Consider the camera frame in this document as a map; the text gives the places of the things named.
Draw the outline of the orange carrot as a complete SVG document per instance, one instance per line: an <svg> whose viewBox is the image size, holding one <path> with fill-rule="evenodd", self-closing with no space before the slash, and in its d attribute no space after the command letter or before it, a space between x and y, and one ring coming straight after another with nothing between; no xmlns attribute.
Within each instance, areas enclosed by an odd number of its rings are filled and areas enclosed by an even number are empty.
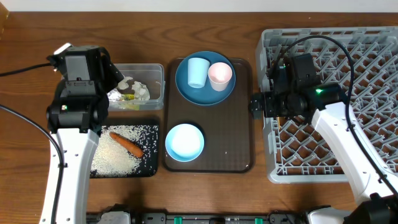
<svg viewBox="0 0 398 224"><path fill-rule="evenodd" d="M144 152L141 148L135 145L132 141L128 140L127 138L121 136L120 134L111 132L110 137L119 143L122 147L124 147L128 152L130 152L133 156L141 158L144 155Z"/></svg>

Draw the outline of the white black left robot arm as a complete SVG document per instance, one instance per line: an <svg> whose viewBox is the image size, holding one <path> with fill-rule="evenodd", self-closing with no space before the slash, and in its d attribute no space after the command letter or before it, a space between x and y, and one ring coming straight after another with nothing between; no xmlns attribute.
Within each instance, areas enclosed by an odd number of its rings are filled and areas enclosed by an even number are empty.
<svg viewBox="0 0 398 224"><path fill-rule="evenodd" d="M85 223L90 170L108 93L123 79L104 47L65 44L50 64L63 76L46 110L50 168L41 223Z"/></svg>

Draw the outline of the light blue cup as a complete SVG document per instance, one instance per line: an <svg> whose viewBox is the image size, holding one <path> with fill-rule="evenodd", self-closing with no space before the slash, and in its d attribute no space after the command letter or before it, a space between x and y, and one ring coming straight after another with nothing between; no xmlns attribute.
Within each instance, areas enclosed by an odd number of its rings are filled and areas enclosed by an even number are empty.
<svg viewBox="0 0 398 224"><path fill-rule="evenodd" d="M204 58L188 59L188 85L192 88L203 88L209 67L210 62Z"/></svg>

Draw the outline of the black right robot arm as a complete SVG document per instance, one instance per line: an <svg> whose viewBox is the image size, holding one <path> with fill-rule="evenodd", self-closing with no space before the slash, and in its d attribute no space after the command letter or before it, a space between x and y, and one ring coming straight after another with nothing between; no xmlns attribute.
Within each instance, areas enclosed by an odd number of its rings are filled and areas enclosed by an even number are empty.
<svg viewBox="0 0 398 224"><path fill-rule="evenodd" d="M314 209L305 214L307 223L397 223L397 176L365 135L339 84L256 93L249 110L256 119L304 116L343 169L358 206L352 212Z"/></svg>

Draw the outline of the green snack wrapper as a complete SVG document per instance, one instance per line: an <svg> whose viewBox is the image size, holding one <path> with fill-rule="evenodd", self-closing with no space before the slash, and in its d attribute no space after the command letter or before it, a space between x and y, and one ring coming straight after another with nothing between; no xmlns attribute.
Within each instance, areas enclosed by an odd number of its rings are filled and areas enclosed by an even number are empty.
<svg viewBox="0 0 398 224"><path fill-rule="evenodd" d="M139 105L134 104L133 94L122 94L117 89L113 89L108 93L109 111L121 110L139 110Z"/></svg>

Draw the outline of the pink cup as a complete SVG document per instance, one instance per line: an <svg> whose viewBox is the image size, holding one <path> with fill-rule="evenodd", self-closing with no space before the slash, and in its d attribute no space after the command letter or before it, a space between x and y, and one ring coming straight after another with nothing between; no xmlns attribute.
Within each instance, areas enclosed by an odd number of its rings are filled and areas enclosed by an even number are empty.
<svg viewBox="0 0 398 224"><path fill-rule="evenodd" d="M225 90L232 76L232 68L227 63L217 62L208 69L210 85L215 91Z"/></svg>

